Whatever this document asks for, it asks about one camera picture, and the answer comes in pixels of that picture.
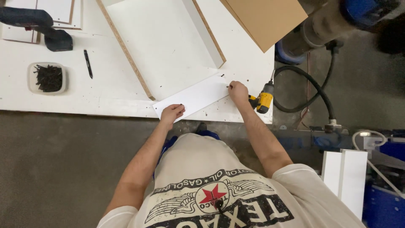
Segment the plastic container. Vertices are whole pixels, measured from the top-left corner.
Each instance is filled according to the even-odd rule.
[[[48,65],[50,65],[50,66],[54,66],[54,67],[60,67],[62,69],[62,87],[60,88],[59,91],[44,92],[39,89],[39,85],[36,85],[36,83],[38,82],[38,79],[36,78],[38,73],[34,73],[35,71],[37,71],[37,69],[35,68],[37,65],[40,65],[42,67],[48,67]],[[60,93],[65,92],[65,90],[66,90],[66,69],[62,64],[55,63],[55,62],[34,62],[28,66],[27,82],[28,82],[28,89],[33,93],[43,94],[43,95],[60,94]]]

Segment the white t-shirt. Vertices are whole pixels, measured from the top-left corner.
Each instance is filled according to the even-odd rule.
[[[288,165],[268,179],[211,137],[180,136],[155,177],[139,211],[116,208],[98,228],[364,228],[309,166]]]

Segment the container of screws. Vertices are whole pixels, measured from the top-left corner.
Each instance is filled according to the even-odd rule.
[[[56,95],[66,90],[66,69],[59,63],[34,62],[28,66],[27,79],[33,93]]]

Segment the black hose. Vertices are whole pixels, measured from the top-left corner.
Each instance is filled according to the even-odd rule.
[[[291,108],[291,109],[285,108],[282,105],[280,105],[280,103],[278,103],[275,98],[274,98],[274,105],[282,112],[288,112],[288,113],[299,112],[299,111],[303,110],[304,108],[308,107],[309,105],[311,105],[319,96],[321,96],[325,102],[326,108],[328,109],[329,119],[330,120],[336,119],[335,112],[333,111],[332,103],[330,102],[328,96],[324,92],[324,89],[329,81],[329,78],[330,78],[333,68],[335,66],[335,55],[336,54],[334,52],[332,52],[332,60],[330,62],[328,75],[326,76],[322,87],[319,86],[319,84],[314,80],[314,78],[312,76],[310,76],[307,72],[303,71],[302,69],[300,69],[298,67],[284,66],[284,67],[278,68],[274,73],[274,78],[276,78],[276,76],[283,71],[286,71],[286,70],[294,71],[294,72],[306,77],[308,79],[308,81],[313,84],[313,86],[316,88],[316,90],[318,92],[309,101],[307,101],[306,103],[304,103],[302,105],[298,105],[295,108]]]

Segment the air hose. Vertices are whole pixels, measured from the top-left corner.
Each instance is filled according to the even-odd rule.
[[[311,105],[319,96],[321,96],[322,99],[324,100],[326,108],[328,109],[329,119],[330,120],[335,120],[336,116],[335,116],[335,112],[333,111],[332,103],[330,102],[328,96],[324,92],[324,89],[325,89],[326,85],[328,84],[329,78],[330,78],[330,76],[332,74],[332,71],[333,71],[333,68],[335,66],[335,59],[336,59],[335,56],[336,56],[336,54],[339,53],[339,48],[341,48],[342,46],[343,46],[343,42],[337,41],[337,40],[333,40],[333,41],[326,44],[326,49],[330,51],[330,53],[332,55],[332,60],[330,62],[328,75],[326,76],[325,81],[322,84],[322,86],[320,86],[315,81],[315,79],[312,76],[310,76],[307,72],[303,71],[302,69],[300,69],[298,67],[283,66],[283,67],[280,67],[280,68],[276,69],[276,71],[274,73],[274,78],[276,78],[277,75],[280,74],[283,71],[286,71],[286,70],[294,71],[294,72],[298,73],[299,75],[302,75],[302,76],[306,77],[306,79],[308,79],[308,81],[315,87],[315,89],[318,92],[309,101],[307,101],[306,103],[304,103],[302,105],[298,105],[295,108],[290,109],[290,108],[283,107],[276,100],[276,98],[274,98],[274,101],[273,101],[274,105],[282,112],[288,112],[288,113],[299,112],[299,111],[303,110],[304,108],[308,107],[309,105]]]

